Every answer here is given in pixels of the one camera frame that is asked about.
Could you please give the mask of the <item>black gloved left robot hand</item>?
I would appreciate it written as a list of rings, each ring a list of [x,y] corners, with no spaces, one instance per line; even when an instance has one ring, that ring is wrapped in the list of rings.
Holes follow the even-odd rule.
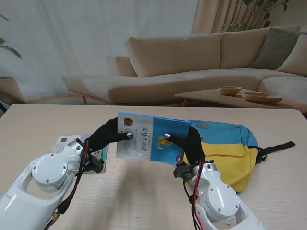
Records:
[[[132,138],[133,134],[130,132],[118,133],[118,118],[115,117],[101,125],[98,130],[85,140],[85,142],[89,144],[89,148],[92,152],[96,152],[110,143],[117,143]]]

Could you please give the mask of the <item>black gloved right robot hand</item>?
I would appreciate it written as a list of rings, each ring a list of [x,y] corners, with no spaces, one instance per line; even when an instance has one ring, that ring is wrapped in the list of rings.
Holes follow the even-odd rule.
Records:
[[[196,165],[205,161],[200,135],[192,126],[189,127],[186,138],[168,133],[165,133],[165,138],[184,150],[184,157],[178,165]]]

